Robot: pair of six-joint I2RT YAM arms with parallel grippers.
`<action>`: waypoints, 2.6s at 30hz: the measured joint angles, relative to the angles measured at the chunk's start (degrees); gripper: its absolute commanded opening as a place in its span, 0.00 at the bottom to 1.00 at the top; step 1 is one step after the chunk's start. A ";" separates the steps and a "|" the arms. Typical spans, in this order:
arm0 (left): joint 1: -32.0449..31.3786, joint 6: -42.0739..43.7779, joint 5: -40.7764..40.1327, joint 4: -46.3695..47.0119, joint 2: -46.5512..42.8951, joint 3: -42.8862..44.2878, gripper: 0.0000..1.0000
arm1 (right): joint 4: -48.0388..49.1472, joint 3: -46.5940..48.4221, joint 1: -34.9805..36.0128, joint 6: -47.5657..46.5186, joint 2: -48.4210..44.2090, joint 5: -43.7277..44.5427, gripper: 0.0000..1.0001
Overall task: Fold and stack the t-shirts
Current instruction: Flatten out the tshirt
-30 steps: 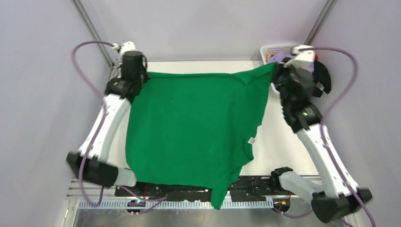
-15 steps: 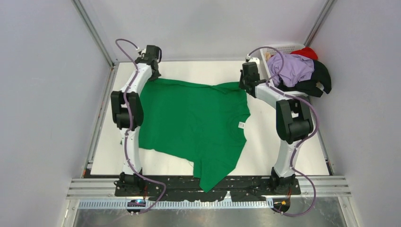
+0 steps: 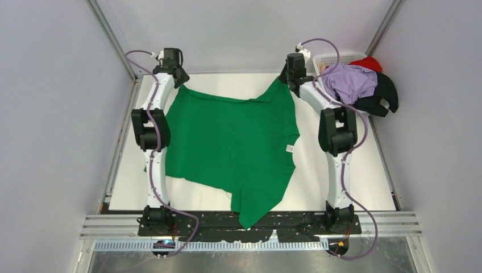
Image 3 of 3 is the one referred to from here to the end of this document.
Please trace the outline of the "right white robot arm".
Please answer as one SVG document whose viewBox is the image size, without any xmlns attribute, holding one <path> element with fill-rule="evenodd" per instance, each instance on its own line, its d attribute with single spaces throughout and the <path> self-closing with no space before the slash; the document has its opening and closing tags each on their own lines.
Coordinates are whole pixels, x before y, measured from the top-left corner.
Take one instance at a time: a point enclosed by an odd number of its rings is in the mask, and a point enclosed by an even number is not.
<svg viewBox="0 0 482 273">
<path fill-rule="evenodd" d="M 340 233 L 355 218 L 348 188 L 351 151 L 358 142 L 356 114 L 329 96 L 322 84 L 308 75 L 305 57 L 300 52 L 287 55 L 279 79 L 319 114 L 318 143 L 325 152 L 329 172 L 323 227 L 331 233 Z"/>
</svg>

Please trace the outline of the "green t shirt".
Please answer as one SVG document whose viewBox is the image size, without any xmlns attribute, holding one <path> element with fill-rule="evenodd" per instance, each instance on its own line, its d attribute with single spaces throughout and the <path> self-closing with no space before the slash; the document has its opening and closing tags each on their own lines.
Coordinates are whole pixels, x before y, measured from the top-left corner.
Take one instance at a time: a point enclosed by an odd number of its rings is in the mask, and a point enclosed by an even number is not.
<svg viewBox="0 0 482 273">
<path fill-rule="evenodd" d="M 165 174 L 230 193 L 231 211 L 250 229 L 282 201 L 293 176 L 295 111 L 279 79 L 247 100 L 182 85 L 167 112 Z"/>
</svg>

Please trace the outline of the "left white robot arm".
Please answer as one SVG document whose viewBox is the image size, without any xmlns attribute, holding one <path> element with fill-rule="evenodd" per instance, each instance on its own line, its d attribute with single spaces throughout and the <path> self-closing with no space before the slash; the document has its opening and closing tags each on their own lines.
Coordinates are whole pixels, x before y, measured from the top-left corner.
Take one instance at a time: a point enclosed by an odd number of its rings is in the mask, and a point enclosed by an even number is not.
<svg viewBox="0 0 482 273">
<path fill-rule="evenodd" d="M 165 107 L 169 95 L 190 77 L 183 69 L 184 57 L 178 48 L 164 48 L 150 53 L 157 65 L 149 72 L 153 84 L 141 107 L 131 112 L 135 142 L 145 157 L 148 190 L 146 207 L 138 219 L 142 230 L 160 235 L 174 231 L 174 212 L 170 207 L 165 175 L 165 158 L 171 143 Z"/>
</svg>

